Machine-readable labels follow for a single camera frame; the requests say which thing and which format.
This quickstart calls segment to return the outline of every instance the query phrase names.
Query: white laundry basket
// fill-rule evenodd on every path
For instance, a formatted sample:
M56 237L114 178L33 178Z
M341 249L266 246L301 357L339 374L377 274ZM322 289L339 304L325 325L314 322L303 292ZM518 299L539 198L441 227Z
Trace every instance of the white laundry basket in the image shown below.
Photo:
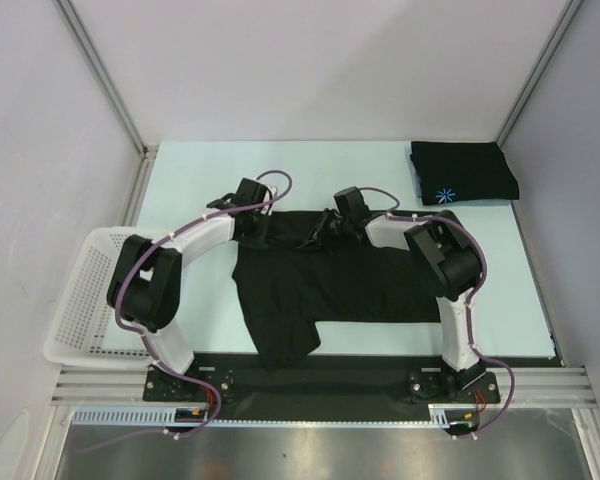
M44 346L45 357L77 367L131 369L147 366L144 349L105 349L107 329L118 328L107 305L107 289L122 244L130 235L161 238L163 231L136 227L99 228L89 234L62 293Z

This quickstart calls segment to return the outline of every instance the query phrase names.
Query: blue logo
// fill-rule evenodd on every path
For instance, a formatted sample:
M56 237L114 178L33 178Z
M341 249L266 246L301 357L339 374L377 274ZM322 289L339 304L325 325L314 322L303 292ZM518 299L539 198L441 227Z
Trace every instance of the blue logo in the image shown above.
M455 196L456 194L453 193L453 189L443 188L442 190L438 191L436 198L438 199L438 203L451 203L453 202L453 197Z

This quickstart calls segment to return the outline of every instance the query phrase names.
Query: purple cable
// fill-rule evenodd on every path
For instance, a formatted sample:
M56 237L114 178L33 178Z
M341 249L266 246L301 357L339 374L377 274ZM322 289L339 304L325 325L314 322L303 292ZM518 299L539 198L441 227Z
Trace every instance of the purple cable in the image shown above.
M151 344L149 339L144 335L144 331L139 327L125 325L122 322L122 315L121 315L122 299L124 298L125 294L127 293L127 289L129 288L131 281L133 280L135 275L138 273L138 271L140 270L142 265L144 265L144 262L147 261L147 259L153 254L153 252L155 252L158 248L160 248L165 243L171 241L173 238L178 237L179 235L182 235L183 233L189 231L190 229L196 227L197 225L204 223L206 220L211 220L213 218L217 218L222 215L229 215L231 213L239 213L239 212L246 212L249 210L257 210L259 208L273 205L274 203L276 203L279 200L282 200L284 197L286 197L289 194L289 192L291 191L291 188L293 187L293 179L291 178L291 175L289 175L287 172L284 172L282 170L267 170L266 172L263 172L260 175L258 175L256 177L256 180L260 180L261 178L263 178L267 175L272 175L272 174L282 175L287 179L287 182L288 182L287 188L284 190L284 192L282 192L280 195L277 195L265 202L256 203L253 205L245 205L243 207L228 208L226 210L218 210L216 212L213 212L213 213L210 213L209 215L207 215L206 219L205 219L205 217L198 217L195 220L192 220L191 222L187 223L186 225L183 225L182 227L178 228L175 232L173 232L173 234L166 235L165 237L156 241L155 243L153 243L151 245L151 247L149 247L147 249L147 251L143 255L140 256L140 258L133 265L133 267L131 267L131 269L129 270L129 273L127 274L124 281L122 282L122 285L120 286L120 290L116 297L115 315L114 315L116 324L118 325L118 327L120 327L123 330L126 330L128 332L134 332L134 333L137 333L138 335L140 335L140 337L142 338L142 343L144 344L144 347L147 349L147 352L149 352L149 355L151 355L151 357L157 362L156 366L158 368L160 368L163 372L167 373L168 375L171 375L172 377L176 377L185 382L199 385L203 388L208 388L209 390L211 390L213 392L213 395L216 398L217 403L216 403L216 408L213 410L213 413L211 415L209 415L209 417L205 421L200 423L200 425L196 426L189 432L178 434L178 438L190 437L190 436L196 434L202 427L208 425L210 422L215 420L215 418L218 416L218 413L220 413L220 407L222 405L222 400L220 398L220 392L218 392L218 390L210 383L205 382L203 380L198 380L196 378L187 377L186 375L177 373L169 365L166 365L164 362L162 362L162 360L160 359L160 356L158 355L158 352L156 352L156 350L153 348L153 345ZM133 437L136 437L139 435L144 435L147 433L163 433L163 432L164 432L164 430L158 430L158 429L140 430L140 431L132 432L130 434L124 435L122 437L119 437L119 438L116 438L113 440L109 440L107 442L104 442L104 443L101 443L98 445L94 445L92 447L88 447L88 448L85 448L82 450L76 450L76 452L77 453L88 453L88 452L92 452L94 450L98 450L103 447L108 447L108 446L114 445L118 442L127 440L129 438L133 438Z
M387 210L385 212L385 215L387 217L388 220L391 221L397 221L397 222L417 222L418 220L423 220L426 219L431 220L431 221L435 221L435 222L439 222L439 223L444 223L445 225L448 225L452 228L455 228L457 231L459 231L462 235L464 235L467 240L469 240L469 243L471 244L471 248L473 249L473 251L475 252L475 254L478 256L478 259L480 261L480 265L482 266L482 275L480 276L480 280L478 280L477 285L475 286L475 288L471 291L471 293L469 293L469 295L467 295L467 300L465 302L465 308L466 308L466 313L467 313L467 337L469 338L469 346L471 347L471 350L473 350L473 353L476 354L476 356L486 362L486 363L490 363L492 365L498 365L502 368L504 368L507 373L509 374L509 377L511 378L511 387L509 388L509 394L507 395L507 399L504 402L504 405L502 406L502 408L500 409L500 411L496 414L495 417L493 417L488 423L486 423L484 426L480 427L477 432L482 432L484 430L487 430L488 428L490 428L493 424L495 424L505 413L506 411L509 409L509 406L511 405L511 402L513 401L513 394L516 388L516 378L515 378L515 374L513 373L513 369L507 365L505 362L503 362L502 360L499 360L497 358L492 358L492 357L488 357L486 355L483 355L476 347L475 347L475 339L473 336L473 318L472 318L472 313L471 313L471 302L473 301L473 298L476 296L476 294L478 293L478 291L482 288L482 286L484 285L484 282L487 280L487 259L484 256L484 252L482 251L482 248L480 248L480 244L478 243L478 241L475 239L475 237L473 235L471 235L471 233L469 233L467 231L466 228L464 228L462 225L460 225L457 222L454 222L453 220L450 220L448 218L445 217L436 217L433 215L424 215L422 217L398 217L398 216L393 216L390 215L392 211L396 210L399 206L400 206L400 201L392 194L390 194L389 192L382 190L380 188L376 188L376 187L365 187L364 190L371 190L374 192L379 192L382 193L384 195L386 195L387 197L393 199L396 202L396 206Z

